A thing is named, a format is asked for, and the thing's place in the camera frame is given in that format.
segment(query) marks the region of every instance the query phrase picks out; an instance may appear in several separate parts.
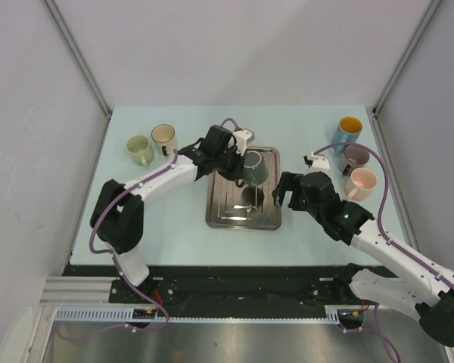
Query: white panel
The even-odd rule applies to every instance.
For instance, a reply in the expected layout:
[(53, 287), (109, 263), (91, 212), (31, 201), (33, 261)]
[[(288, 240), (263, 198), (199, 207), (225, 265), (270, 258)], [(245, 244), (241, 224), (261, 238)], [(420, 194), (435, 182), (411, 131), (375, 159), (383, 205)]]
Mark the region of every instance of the white panel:
[(454, 269), (454, 0), (440, 9), (381, 121), (422, 252)]
[(58, 273), (104, 117), (37, 0), (0, 0), (0, 341)]
[(371, 106), (429, 0), (57, 3), (114, 106)]

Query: green mug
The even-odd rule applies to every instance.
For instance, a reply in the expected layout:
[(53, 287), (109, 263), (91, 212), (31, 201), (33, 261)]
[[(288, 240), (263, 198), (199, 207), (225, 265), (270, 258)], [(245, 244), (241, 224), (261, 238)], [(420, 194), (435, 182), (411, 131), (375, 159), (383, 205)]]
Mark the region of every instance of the green mug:
[(136, 135), (128, 140), (126, 148), (133, 159), (133, 162), (138, 165), (148, 166), (154, 159), (153, 148), (151, 142), (146, 136)]

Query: blue mug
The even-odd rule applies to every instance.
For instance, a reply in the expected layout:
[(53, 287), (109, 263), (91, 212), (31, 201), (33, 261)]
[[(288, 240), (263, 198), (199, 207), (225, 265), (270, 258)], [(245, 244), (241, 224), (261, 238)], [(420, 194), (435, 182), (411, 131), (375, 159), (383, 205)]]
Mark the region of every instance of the blue mug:
[[(360, 133), (362, 132), (363, 125), (359, 119), (355, 117), (344, 117), (341, 119), (336, 132), (334, 133), (332, 144), (337, 142), (356, 142)], [(341, 145), (334, 148), (334, 153), (339, 155), (347, 148), (346, 145)]]

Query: purple mug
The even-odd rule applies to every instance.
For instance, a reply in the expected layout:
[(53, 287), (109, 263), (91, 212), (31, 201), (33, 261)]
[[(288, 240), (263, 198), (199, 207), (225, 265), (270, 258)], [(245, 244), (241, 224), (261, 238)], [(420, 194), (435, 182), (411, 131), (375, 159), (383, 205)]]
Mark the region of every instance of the purple mug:
[(355, 145), (348, 146), (341, 155), (338, 169), (343, 176), (350, 176), (352, 171), (362, 168), (370, 160), (370, 153)]

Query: metal floor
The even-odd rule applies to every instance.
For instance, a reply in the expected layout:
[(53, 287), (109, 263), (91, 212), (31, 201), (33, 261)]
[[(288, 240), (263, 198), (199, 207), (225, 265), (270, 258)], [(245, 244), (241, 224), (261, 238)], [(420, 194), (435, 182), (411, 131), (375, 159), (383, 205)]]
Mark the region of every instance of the metal floor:
[[(384, 333), (410, 363), (448, 362), (443, 347), (427, 337), (415, 321), (382, 311)], [(386, 363), (377, 336), (343, 334), (331, 324), (171, 324), (154, 333), (117, 328), (81, 343), (61, 340), (54, 329), (44, 363)], [(373, 311), (364, 326), (374, 327)], [(61, 333), (81, 337), (103, 323), (61, 323)]]

